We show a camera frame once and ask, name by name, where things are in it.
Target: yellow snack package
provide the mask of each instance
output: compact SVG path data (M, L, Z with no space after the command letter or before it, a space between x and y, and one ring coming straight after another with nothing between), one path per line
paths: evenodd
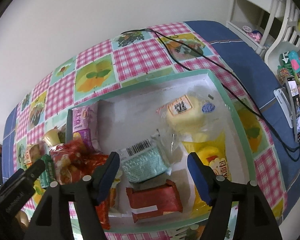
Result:
M195 141L200 138L199 134L196 134ZM229 171L228 161L226 158L226 135L222 131L215 140L205 142L182 142L188 153L196 152L200 160L204 165L210 166L216 175L223 175L225 178L231 181L231 175ZM200 215L210 212L211 207L201 200L197 188L195 190L194 205L191 212L191 217L195 218Z

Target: white chair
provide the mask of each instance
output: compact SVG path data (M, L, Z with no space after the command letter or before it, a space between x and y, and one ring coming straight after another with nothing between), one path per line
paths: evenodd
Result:
M292 0L286 0L281 30L265 54L265 63L276 77L278 77L277 69L280 65L280 54L291 50L300 50L300 11Z

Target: black cable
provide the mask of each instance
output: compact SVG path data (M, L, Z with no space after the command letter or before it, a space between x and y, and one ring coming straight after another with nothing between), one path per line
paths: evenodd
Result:
M180 65L182 68L188 70L188 71L191 71L191 69L189 69L188 67L184 66L183 64L181 64L178 60L175 59L175 57L171 54L170 50L168 49L168 47L166 46L166 44L162 41L162 39L159 37L159 35L163 36L164 38L168 39L168 40L171 40L171 41L175 41L179 44L182 44L184 46L186 46L187 48L189 48L190 50L192 50L193 52L197 53L199 56L201 57L204 57L205 59L207 59L208 61L210 61L211 63L215 64L216 66L224 69L225 71L227 71L230 75L232 75L238 82L239 84L243 87L243 89L245 90L245 92L248 94L248 96L250 97L251 101L254 103L254 105L256 106L256 108L258 109L259 111L259 114L256 113L255 111L253 111L250 107L248 107L242 100L240 100L228 87L226 87L224 84L222 84L222 86L230 93L232 94L242 105L244 105L251 113L255 114L256 116L258 116L260 119L262 119L263 121L265 121L265 123L268 125L269 129L271 130L271 132L274 134L274 136L281 142L285 152L287 153L288 157L294 161L294 162L297 162L300 158L300 143L299 143L299 147L296 147L296 148L291 148L289 147L288 145L285 144L284 141L282 141L282 139L280 138L279 134L277 133L277 131L274 129L274 127L267 121L267 119L264 117L264 115L261 113L260 109L258 108L257 106L257 103L254 101L254 99L252 98L252 96L250 95L250 93L248 92L248 90L245 88L245 86L242 84L242 82L240 81L240 79L235 75L233 74L230 70L226 69L225 67L221 66L220 64L214 62L213 60L211 60L210 58L206 57L205 55L201 54L200 52L198 52L197 50L191 48L190 46L188 46L187 44L181 42L181 41L178 41L178 40L175 40L175 39L172 39L170 37L167 37L165 35L163 35L162 33L159 33L153 29L150 29L150 28L146 28L146 29L140 29L140 30L130 30L130 31L126 31L126 32L123 32L121 34L125 34L125 33L130 33L130 32L152 32L152 33L155 33L155 35L157 36L157 38L159 39L159 41L164 45L165 49L167 50L168 54L170 55L170 57L178 64ZM299 156L298 158L294 159L290 153L288 152L288 150L290 152L296 152L297 150L299 150Z

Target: cream-colored bun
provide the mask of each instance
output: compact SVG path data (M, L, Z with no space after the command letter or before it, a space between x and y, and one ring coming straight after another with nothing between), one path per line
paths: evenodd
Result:
M205 125L205 114L202 112L202 105L205 102L198 100L193 96L183 96L183 100L187 101L187 110L177 113L174 111L175 104L179 103L180 100L176 100L169 104L167 107L166 119L167 123L173 130L180 134L184 133L195 133Z

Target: checkered tablecloth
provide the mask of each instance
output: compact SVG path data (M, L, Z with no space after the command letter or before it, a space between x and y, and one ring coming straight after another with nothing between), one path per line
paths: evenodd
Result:
M202 49L208 58L228 68L215 49L185 23L152 26L152 29L174 39L188 42ZM205 58L191 55L185 48L164 41L183 65L190 69L209 68L220 82L240 98L250 100L237 80L225 70ZM20 146L38 143L47 130L66 123L65 112L84 101L120 89L126 82L138 82L138 77L170 68L172 73L185 71L176 64L155 35L139 33L137 37L121 35L99 43L60 65L40 81L33 91L17 107L16 135L13 146L14 171L20 167ZM270 206L274 208L282 199L286 205L286 190L282 182L281 168L275 153L270 131L263 121L267 147L254 155L257 181ZM36 204L31 199L24 209L32 211ZM72 203L71 217L75 218ZM166 231L151 234L107 234L108 239L168 239Z

